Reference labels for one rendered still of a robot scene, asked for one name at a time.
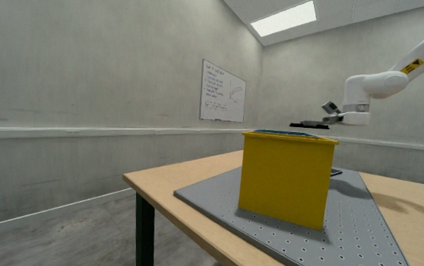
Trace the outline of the yellow bin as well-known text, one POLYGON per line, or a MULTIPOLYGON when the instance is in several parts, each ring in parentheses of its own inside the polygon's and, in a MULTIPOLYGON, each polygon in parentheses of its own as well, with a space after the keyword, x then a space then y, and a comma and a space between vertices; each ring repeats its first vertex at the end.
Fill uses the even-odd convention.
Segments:
POLYGON ((238 208, 321 231, 339 142, 270 132, 242 135, 238 208))

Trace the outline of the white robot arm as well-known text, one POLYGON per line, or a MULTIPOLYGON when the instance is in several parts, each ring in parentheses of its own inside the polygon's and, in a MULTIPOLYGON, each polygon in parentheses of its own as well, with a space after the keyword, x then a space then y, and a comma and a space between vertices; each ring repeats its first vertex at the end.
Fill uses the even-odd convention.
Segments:
POLYGON ((424 40, 387 72, 355 75, 346 80, 343 109, 329 101, 322 108, 328 115, 336 112, 368 112, 370 99, 388 98, 406 88, 408 83, 424 73, 424 40))

